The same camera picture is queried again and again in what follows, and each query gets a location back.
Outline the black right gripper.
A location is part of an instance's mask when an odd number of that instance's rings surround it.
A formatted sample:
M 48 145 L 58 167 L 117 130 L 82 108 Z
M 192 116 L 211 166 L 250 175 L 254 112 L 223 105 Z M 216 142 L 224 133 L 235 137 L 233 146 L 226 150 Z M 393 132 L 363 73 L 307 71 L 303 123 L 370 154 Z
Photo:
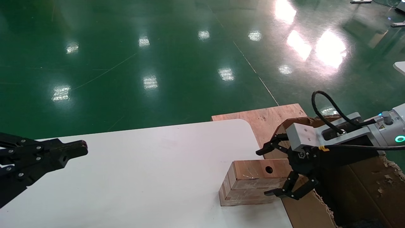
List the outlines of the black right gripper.
M 280 142 L 289 141 L 286 133 L 274 135 L 270 141 L 263 144 L 263 147 L 256 151 L 258 156 L 265 155 L 278 149 L 288 156 L 289 165 L 292 171 L 282 188 L 265 191 L 265 196 L 276 196 L 278 198 L 292 198 L 299 200 L 318 185 L 315 178 L 323 170 L 331 170 L 337 167 L 350 165 L 373 157 L 384 155 L 384 152 L 374 146 L 364 145 L 327 145 L 327 146 L 304 146 L 303 151 L 285 148 Z M 308 181 L 298 189 L 293 190 L 299 175 L 308 178 Z

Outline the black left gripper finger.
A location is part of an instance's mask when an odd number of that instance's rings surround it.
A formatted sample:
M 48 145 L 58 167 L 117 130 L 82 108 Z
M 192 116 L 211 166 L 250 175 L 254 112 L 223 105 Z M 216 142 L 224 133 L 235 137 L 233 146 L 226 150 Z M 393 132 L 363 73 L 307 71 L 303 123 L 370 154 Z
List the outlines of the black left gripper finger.
M 63 169 L 70 157 L 40 157 L 22 167 L 17 164 L 1 167 L 0 206 L 3 208 L 49 172 Z
M 87 143 L 83 140 L 63 143 L 59 139 L 37 141 L 22 136 L 0 133 L 1 157 L 23 158 L 30 155 L 42 156 L 46 153 L 60 152 L 81 157 L 88 153 Z

